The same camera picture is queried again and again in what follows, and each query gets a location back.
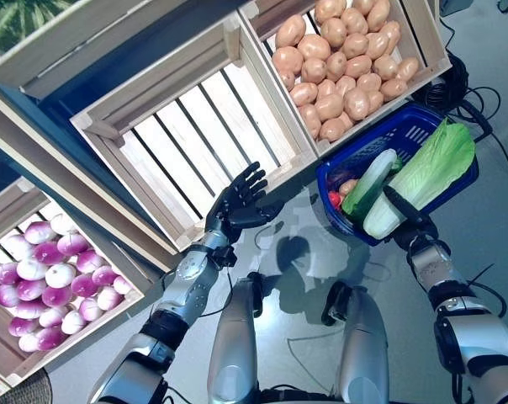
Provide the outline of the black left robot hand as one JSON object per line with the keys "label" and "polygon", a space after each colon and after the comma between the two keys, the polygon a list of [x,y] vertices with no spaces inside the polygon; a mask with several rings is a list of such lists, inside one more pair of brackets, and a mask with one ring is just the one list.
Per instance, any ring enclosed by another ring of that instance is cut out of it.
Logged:
{"label": "black left robot hand", "polygon": [[265,225],[283,209],[281,199],[267,198],[268,181],[260,162],[253,162],[225,187],[205,218],[204,232],[217,232],[231,245],[245,229]]}

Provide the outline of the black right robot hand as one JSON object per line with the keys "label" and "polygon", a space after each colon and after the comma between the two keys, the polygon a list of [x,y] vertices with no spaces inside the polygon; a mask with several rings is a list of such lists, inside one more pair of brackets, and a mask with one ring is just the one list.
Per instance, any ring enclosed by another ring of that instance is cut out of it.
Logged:
{"label": "black right robot hand", "polygon": [[384,186],[383,192],[389,203],[398,213],[404,216],[404,221],[391,233],[392,239],[400,248],[407,251],[414,242],[418,242],[421,239],[427,239],[428,237],[432,239],[438,238],[437,227],[429,215],[419,211],[411,202],[389,185]]}

